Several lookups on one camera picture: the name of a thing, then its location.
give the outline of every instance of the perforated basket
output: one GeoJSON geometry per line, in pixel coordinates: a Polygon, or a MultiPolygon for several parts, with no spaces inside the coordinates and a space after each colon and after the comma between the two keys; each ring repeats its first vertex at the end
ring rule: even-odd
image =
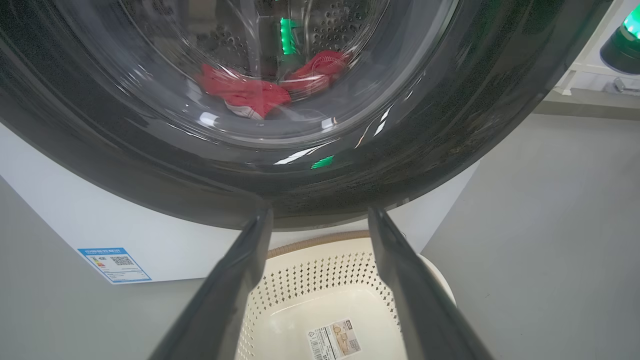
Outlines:
{"type": "MultiPolygon", "coordinates": [[[[442,274],[423,261],[454,301],[442,274]]],[[[236,359],[341,359],[314,352],[310,334],[347,319],[360,347],[350,359],[406,359],[394,295],[378,276],[370,238],[268,259],[247,299],[236,359]]]]}

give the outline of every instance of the green led light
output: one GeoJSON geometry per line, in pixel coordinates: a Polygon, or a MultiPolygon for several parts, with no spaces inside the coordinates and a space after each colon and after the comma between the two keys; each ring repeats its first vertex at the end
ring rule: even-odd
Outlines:
{"type": "Polygon", "coordinates": [[[640,39],[640,5],[627,16],[624,24],[629,33],[640,39]]]}
{"type": "Polygon", "coordinates": [[[295,54],[296,47],[293,42],[292,28],[296,26],[296,23],[291,19],[280,19],[280,39],[282,41],[282,52],[285,55],[295,54]]]}
{"type": "Polygon", "coordinates": [[[311,168],[327,167],[327,166],[331,165],[331,163],[333,163],[333,155],[327,156],[324,159],[320,159],[320,160],[316,161],[315,164],[311,165],[311,168]]]}

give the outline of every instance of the red cloth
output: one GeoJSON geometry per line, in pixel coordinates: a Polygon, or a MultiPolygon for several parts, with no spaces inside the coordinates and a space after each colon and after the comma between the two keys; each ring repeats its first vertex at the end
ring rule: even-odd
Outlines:
{"type": "Polygon", "coordinates": [[[287,76],[280,86],[207,64],[202,64],[202,77],[197,80],[207,94],[224,99],[235,114],[264,120],[273,108],[291,102],[288,92],[310,95],[331,85],[346,67],[348,59],[349,55],[338,51],[321,51],[287,76]]]}
{"type": "Polygon", "coordinates": [[[331,85],[347,66],[349,55],[324,50],[287,77],[280,86],[292,93],[310,95],[331,85]]]}
{"type": "Polygon", "coordinates": [[[291,102],[289,93],[268,81],[250,79],[230,69],[214,69],[202,64],[200,86],[210,95],[225,100],[234,113],[256,120],[264,120],[269,111],[291,102]]]}

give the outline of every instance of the sticker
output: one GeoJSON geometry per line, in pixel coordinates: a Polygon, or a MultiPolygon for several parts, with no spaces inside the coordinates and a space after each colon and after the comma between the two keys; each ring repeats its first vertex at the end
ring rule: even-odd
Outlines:
{"type": "Polygon", "coordinates": [[[78,249],[78,251],[113,283],[151,280],[131,255],[121,247],[78,249]]]}
{"type": "Polygon", "coordinates": [[[313,360],[339,360],[362,349],[350,319],[307,332],[313,360]]]}

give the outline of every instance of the barcode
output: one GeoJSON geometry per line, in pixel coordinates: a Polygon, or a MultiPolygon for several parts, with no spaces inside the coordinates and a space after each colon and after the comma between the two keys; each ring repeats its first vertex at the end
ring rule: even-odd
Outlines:
{"type": "Polygon", "coordinates": [[[320,343],[317,340],[311,341],[311,351],[314,353],[314,360],[322,360],[322,352],[320,351],[320,343]]]}
{"type": "Polygon", "coordinates": [[[118,266],[135,265],[129,256],[111,256],[111,260],[118,266]]]}

